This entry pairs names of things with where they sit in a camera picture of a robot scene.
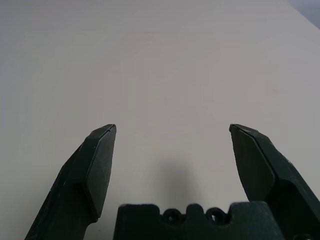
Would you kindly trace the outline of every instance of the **gray background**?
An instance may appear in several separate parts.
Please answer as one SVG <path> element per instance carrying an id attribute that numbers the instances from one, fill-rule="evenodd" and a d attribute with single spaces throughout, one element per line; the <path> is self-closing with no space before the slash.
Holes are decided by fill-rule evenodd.
<path id="1" fill-rule="evenodd" d="M 246 201 L 229 124 L 268 135 L 320 197 L 320 30 L 284 0 L 1 0 L 0 239 L 23 239 L 61 166 L 117 124 L 103 213 Z"/>

